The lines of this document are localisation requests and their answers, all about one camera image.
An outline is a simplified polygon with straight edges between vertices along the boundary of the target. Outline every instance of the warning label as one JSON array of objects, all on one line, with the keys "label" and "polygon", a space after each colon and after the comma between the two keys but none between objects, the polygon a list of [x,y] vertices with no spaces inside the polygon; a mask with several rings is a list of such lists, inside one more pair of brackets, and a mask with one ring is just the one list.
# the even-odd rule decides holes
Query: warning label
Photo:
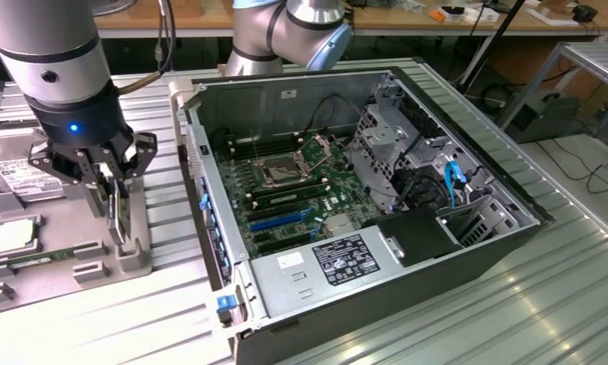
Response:
[{"label": "warning label", "polygon": [[380,270],[360,234],[314,247],[314,254],[334,286]]},{"label": "warning label", "polygon": [[29,165],[27,159],[0,161],[0,176],[17,196],[63,189],[62,181]]}]

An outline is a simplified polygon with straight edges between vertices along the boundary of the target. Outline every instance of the metal rail table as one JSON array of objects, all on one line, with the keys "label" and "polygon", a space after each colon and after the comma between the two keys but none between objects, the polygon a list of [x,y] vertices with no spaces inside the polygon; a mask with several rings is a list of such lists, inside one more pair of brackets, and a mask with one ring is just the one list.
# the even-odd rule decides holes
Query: metal rail table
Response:
[{"label": "metal rail table", "polygon": [[[506,129],[510,125],[514,117],[522,109],[527,97],[537,91],[543,80],[547,78],[547,74],[553,68],[558,66],[562,59],[573,61],[577,65],[577,70],[570,72],[570,74],[561,80],[555,87],[557,89],[563,90],[575,74],[582,70],[590,72],[599,78],[601,81],[608,84],[608,43],[559,43],[551,51],[539,72],[531,79],[527,87],[521,92],[519,97],[515,98],[514,102],[503,110],[503,113],[497,120],[497,124],[502,129]],[[605,126],[607,122],[608,113],[603,117],[601,126]]]},{"label": "metal rail table", "polygon": [[[608,363],[608,225],[427,65],[391,59],[342,62],[336,68],[379,66],[399,66],[410,74],[557,223],[477,281],[283,364]],[[302,69],[288,66],[286,71]],[[139,77],[119,77],[116,83]],[[172,77],[218,77],[218,72]],[[163,155],[146,176],[155,272],[0,313],[4,362],[234,363],[206,313],[210,284],[196,231],[182,208],[168,79],[122,100],[132,127],[155,131],[163,141]],[[13,85],[0,118],[32,118]]]}]

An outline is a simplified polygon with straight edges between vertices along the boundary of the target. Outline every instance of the screw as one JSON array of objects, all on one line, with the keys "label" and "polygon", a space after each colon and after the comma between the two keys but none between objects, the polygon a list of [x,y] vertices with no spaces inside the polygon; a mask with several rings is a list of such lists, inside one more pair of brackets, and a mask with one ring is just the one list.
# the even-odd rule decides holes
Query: screw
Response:
[{"label": "screw", "polygon": [[54,84],[59,81],[59,74],[55,71],[43,71],[40,78],[43,78],[44,82]]}]

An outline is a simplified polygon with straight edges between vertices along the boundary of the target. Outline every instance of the blue latch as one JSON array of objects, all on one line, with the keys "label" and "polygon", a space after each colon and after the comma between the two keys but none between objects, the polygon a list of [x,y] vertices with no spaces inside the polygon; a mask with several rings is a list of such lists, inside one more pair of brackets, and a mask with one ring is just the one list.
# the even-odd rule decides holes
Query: blue latch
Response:
[{"label": "blue latch", "polygon": [[203,194],[203,198],[200,199],[200,209],[206,210],[207,209],[207,203],[210,202],[210,194],[206,193]]},{"label": "blue latch", "polygon": [[236,298],[234,295],[224,295],[223,297],[216,298],[219,309],[216,309],[216,313],[230,312],[234,308],[236,308]]},{"label": "blue latch", "polygon": [[462,169],[455,161],[450,161],[444,168],[444,181],[446,188],[450,194],[450,205],[455,208],[455,190],[454,190],[454,179],[459,179],[463,183],[467,182],[467,177],[463,174]]}]

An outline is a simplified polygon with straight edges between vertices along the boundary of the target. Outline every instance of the power supply label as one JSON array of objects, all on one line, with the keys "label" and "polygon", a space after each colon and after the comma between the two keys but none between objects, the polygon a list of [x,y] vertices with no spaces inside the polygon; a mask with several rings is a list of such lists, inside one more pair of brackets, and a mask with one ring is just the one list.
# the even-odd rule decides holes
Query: power supply label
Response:
[{"label": "power supply label", "polygon": [[380,270],[360,234],[314,247],[314,254],[334,286]]}]

